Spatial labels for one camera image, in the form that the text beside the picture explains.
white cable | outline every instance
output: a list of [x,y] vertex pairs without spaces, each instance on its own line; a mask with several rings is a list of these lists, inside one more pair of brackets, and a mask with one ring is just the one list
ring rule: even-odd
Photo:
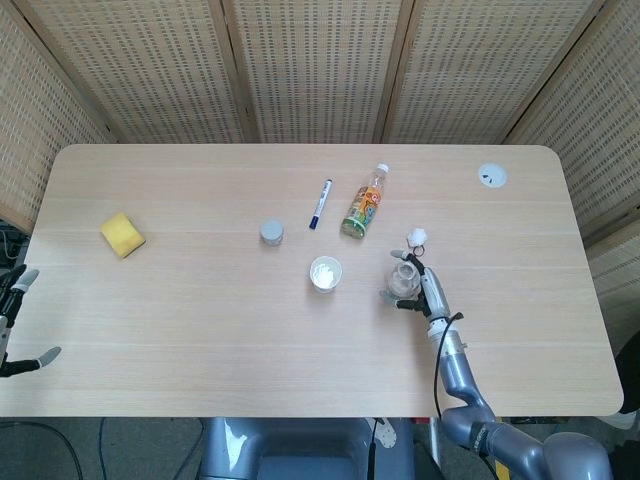
[[7,257],[9,260],[15,260],[16,258],[18,258],[20,256],[20,253],[18,253],[18,255],[16,255],[15,257],[12,257],[11,255],[9,255],[9,250],[7,249],[7,245],[9,244],[8,240],[7,240],[7,232],[5,232],[4,230],[0,230],[0,232],[2,232],[2,238],[4,239],[4,256]]

bottle label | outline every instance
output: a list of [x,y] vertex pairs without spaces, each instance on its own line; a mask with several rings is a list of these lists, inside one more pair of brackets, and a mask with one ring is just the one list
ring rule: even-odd
[[380,190],[375,187],[362,187],[356,193],[356,198],[351,204],[347,218],[354,220],[364,227],[369,225],[376,214],[381,200]]

pen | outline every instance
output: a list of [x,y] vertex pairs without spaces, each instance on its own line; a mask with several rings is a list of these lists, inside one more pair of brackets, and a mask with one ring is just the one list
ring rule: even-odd
[[324,204],[327,202],[327,197],[329,196],[331,185],[333,185],[333,180],[331,180],[330,178],[327,179],[326,182],[324,182],[324,188],[322,189],[322,193],[320,194],[318,205],[316,205],[316,211],[314,212],[311,223],[309,224],[309,228],[311,230],[315,230],[316,225],[318,225],[318,220],[320,219],[320,215],[322,214],[322,210],[324,209]]

metal arm segment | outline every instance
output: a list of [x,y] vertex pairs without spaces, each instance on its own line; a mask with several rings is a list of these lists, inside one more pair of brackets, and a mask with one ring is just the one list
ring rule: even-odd
[[[437,355],[451,312],[433,270],[424,268],[421,283],[429,341]],[[564,433],[542,444],[512,425],[497,422],[476,385],[464,348],[456,325],[451,324],[443,340],[439,373],[447,394],[466,405],[442,413],[442,427],[449,439],[495,457],[528,480],[611,480],[606,451],[595,440]]]

cup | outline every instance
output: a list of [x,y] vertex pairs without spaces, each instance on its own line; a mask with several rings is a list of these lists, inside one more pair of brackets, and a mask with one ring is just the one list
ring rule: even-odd
[[316,291],[332,292],[342,278],[342,265],[333,257],[318,257],[311,264],[309,277]]

